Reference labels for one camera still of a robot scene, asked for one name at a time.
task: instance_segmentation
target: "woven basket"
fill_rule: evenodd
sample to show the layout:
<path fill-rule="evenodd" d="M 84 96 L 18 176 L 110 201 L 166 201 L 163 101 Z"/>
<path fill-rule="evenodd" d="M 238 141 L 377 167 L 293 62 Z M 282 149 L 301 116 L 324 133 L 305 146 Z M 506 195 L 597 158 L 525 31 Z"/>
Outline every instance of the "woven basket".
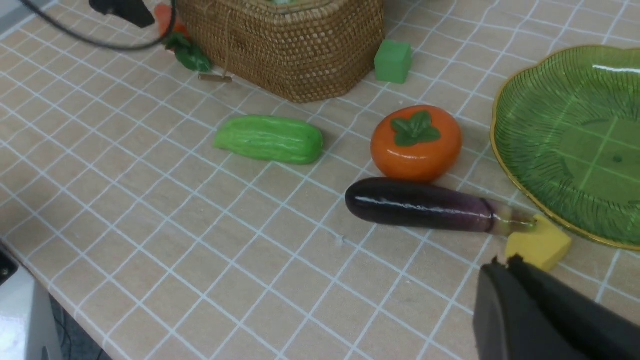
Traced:
<path fill-rule="evenodd" d="M 298 103 L 348 93 L 385 36 L 383 0 L 179 0 L 177 10 L 225 72 Z"/>

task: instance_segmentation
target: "yellow sponge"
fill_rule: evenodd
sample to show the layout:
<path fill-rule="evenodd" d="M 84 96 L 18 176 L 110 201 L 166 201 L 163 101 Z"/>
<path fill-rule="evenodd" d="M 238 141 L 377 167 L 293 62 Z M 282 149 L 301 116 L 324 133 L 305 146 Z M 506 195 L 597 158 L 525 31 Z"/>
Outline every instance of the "yellow sponge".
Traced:
<path fill-rule="evenodd" d="M 505 255 L 509 259 L 518 254 L 526 263 L 548 272 L 569 251 L 571 238 L 542 215 L 534 218 L 534 231 L 509 236 Z"/>

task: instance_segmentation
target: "green cube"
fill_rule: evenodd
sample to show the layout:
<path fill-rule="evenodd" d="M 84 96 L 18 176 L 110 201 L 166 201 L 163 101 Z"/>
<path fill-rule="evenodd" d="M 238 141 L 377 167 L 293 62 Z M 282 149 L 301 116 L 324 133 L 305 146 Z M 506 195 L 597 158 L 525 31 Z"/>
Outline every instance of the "green cube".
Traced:
<path fill-rule="evenodd" d="M 375 59 L 376 80 L 404 84 L 411 69 L 411 44 L 382 41 Z"/>

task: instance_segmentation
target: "green plate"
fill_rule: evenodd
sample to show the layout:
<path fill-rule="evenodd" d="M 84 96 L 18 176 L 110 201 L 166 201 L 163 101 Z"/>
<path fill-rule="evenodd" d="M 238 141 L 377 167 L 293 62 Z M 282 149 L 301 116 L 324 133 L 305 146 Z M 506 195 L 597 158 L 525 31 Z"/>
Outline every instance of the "green plate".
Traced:
<path fill-rule="evenodd" d="M 640 250 L 640 49 L 574 47 L 509 79 L 493 151 L 550 218 Z"/>

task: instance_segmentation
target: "orange object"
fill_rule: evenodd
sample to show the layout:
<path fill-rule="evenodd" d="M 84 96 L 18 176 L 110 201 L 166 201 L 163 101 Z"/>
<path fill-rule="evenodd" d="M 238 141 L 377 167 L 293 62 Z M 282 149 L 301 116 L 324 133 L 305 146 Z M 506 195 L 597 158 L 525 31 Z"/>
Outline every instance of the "orange object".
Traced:
<path fill-rule="evenodd" d="M 378 125 L 371 138 L 371 157 L 392 179 L 430 182 L 444 175 L 462 149 L 460 126 L 435 106 L 396 111 Z"/>
<path fill-rule="evenodd" d="M 167 4 L 158 4 L 154 8 L 154 16 L 156 17 L 156 22 L 158 23 L 158 33 L 162 36 L 166 33 L 166 30 L 169 28 L 169 23 L 171 22 L 171 6 Z M 175 19 L 175 24 L 173 25 L 173 32 L 183 33 L 184 37 L 189 38 L 189 33 L 187 32 L 187 28 L 184 26 L 180 17 Z"/>

